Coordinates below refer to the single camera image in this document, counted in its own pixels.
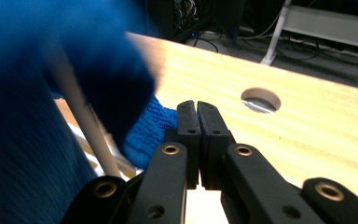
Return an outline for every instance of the blue fabric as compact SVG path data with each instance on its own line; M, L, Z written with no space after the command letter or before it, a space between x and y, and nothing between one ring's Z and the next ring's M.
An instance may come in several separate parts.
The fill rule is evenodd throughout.
M102 0L0 0L0 223L59 223L95 177L42 75L57 49L63 49L87 100L133 161L138 160L131 153L131 146L138 146L133 141L149 146L148 140L142 143L143 130L167 127L149 125L165 109L116 15ZM143 112L146 107L153 109ZM171 112L162 122L168 126ZM161 130L153 136L162 141ZM148 157L153 147L145 151Z

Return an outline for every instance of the textured blue cloth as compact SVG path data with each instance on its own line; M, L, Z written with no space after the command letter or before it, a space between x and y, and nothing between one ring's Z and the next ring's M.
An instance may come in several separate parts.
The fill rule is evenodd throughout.
M119 14L102 0L0 0L0 223L59 223L95 177L42 75L56 49L65 52L105 129L120 148L128 146L128 157L138 162L131 146L143 142L142 130L161 137L153 126L133 126L149 125L164 109ZM139 117L147 106L155 109Z

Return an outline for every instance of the light wood surface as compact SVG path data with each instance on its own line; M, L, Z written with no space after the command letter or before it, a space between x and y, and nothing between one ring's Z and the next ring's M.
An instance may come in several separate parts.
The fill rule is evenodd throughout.
M358 195L358 89L173 42L129 35L169 108L187 100L216 105L237 142L258 148L291 183L333 179ZM277 94L271 114L250 110L243 91Z

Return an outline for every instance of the floor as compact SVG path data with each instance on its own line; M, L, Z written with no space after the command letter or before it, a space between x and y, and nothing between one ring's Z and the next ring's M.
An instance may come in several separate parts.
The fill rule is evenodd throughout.
M300 41L289 38L289 34L282 35L271 66L358 87L358 53L331 49L314 39ZM233 42L212 27L194 34L186 44L259 63L268 50L269 41L270 36L240 37Z

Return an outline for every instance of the dark blue fabric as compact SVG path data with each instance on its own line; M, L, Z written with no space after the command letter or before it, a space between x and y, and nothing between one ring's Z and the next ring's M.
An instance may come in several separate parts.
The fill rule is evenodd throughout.
M95 177L42 76L57 49L120 148L136 145L128 132L150 131L135 122L165 111L153 97L153 78L124 36L125 23L106 2L0 0L0 223L59 223ZM139 118L151 105L159 112L146 110ZM171 112L167 118L173 119Z

